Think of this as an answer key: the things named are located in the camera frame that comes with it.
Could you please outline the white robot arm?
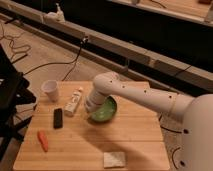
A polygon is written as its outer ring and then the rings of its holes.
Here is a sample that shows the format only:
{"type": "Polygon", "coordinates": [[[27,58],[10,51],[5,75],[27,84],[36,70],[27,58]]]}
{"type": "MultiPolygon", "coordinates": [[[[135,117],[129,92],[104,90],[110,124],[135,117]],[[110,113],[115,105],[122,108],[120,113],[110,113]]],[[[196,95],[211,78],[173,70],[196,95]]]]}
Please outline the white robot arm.
{"type": "Polygon", "coordinates": [[[97,111],[110,95],[117,95],[183,124],[180,171],[213,171],[213,94],[190,97],[120,81],[115,72],[94,77],[85,99],[88,113],[97,111]]]}

